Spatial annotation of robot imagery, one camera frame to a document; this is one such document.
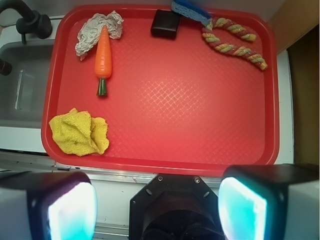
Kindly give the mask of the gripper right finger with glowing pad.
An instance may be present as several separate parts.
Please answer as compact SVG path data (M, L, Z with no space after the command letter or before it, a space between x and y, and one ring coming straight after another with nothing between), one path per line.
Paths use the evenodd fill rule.
M318 240L320 167L232 165L219 186L218 213L228 240Z

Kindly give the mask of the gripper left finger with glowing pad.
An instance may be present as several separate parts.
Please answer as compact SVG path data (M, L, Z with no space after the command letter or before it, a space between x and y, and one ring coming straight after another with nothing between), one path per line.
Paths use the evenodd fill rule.
M0 173L2 240L91 240L97 207L84 172Z

